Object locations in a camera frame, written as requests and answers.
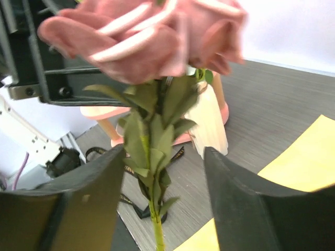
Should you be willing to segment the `orange wrapping paper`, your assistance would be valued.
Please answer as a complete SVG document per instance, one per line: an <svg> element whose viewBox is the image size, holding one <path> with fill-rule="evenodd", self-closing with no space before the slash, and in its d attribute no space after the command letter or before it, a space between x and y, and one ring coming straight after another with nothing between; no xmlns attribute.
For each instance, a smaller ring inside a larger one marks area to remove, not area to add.
<svg viewBox="0 0 335 251"><path fill-rule="evenodd" d="M288 149L257 175L303 192L334 186L334 121L320 116ZM178 249L221 250L214 217Z"/></svg>

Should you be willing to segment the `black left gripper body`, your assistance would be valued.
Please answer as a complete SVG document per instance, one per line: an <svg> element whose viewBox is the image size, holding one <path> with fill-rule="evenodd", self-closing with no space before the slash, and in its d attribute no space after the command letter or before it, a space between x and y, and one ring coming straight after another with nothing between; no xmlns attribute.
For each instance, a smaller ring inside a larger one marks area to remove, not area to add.
<svg viewBox="0 0 335 251"><path fill-rule="evenodd" d="M26 87L37 79L27 37L37 35L45 19L76 5L77 1L1 1L1 78L12 77L6 87L11 99L27 99Z"/></svg>

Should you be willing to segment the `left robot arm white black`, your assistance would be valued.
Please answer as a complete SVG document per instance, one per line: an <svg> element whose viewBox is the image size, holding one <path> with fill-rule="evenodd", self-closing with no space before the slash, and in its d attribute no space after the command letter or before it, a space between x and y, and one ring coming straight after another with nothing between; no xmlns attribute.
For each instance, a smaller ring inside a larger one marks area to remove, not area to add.
<svg viewBox="0 0 335 251"><path fill-rule="evenodd" d="M125 84L109 79L98 68L82 59L65 59L37 36L38 26L75 1L1 1L1 75L13 82L4 87L13 100L38 98L42 103L86 108L126 106L116 99L84 88L102 84L122 91ZM30 157L43 166L57 167L74 155L42 135L5 101L1 100L1 125Z"/></svg>

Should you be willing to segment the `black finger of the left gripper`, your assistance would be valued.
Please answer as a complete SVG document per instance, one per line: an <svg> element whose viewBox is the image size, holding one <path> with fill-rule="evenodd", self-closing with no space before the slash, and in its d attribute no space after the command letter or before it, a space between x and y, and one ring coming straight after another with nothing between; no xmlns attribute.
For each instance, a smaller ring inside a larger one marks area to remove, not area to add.
<svg viewBox="0 0 335 251"><path fill-rule="evenodd" d="M26 87L26 98L38 97L42 102L59 106L124 106L116 98L84 90L100 84L122 92L126 89L124 83L110 79L81 58L64 58L35 33L27 41L37 79Z"/></svg>

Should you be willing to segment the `mauve rose stem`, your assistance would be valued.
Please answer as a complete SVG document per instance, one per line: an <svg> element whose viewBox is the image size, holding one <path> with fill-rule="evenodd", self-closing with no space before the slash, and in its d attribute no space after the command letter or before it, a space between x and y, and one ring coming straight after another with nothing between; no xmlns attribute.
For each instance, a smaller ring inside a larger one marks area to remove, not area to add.
<svg viewBox="0 0 335 251"><path fill-rule="evenodd" d="M82 1L44 20L39 38L63 56L81 57L127 84L118 92L100 84L86 90L130 108L121 119L125 164L147 198L157 250L164 250L162 216L167 166L176 139L195 122L185 114L198 100L196 70L222 75L241 63L247 11L237 1Z"/></svg>

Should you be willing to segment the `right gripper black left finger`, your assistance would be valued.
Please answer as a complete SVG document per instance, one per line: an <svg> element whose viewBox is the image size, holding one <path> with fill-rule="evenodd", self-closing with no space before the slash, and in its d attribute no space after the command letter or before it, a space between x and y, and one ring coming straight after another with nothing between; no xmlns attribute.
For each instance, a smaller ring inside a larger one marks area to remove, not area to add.
<svg viewBox="0 0 335 251"><path fill-rule="evenodd" d="M121 145L33 190L1 193L1 250L110 250Z"/></svg>

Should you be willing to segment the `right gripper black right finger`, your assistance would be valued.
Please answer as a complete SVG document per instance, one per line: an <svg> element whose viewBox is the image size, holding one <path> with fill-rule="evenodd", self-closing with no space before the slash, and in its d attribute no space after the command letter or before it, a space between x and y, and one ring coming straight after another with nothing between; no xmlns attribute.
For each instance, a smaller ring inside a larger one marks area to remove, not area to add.
<svg viewBox="0 0 335 251"><path fill-rule="evenodd" d="M288 188L206 147L204 167L221 250L334 250L334 186Z"/></svg>

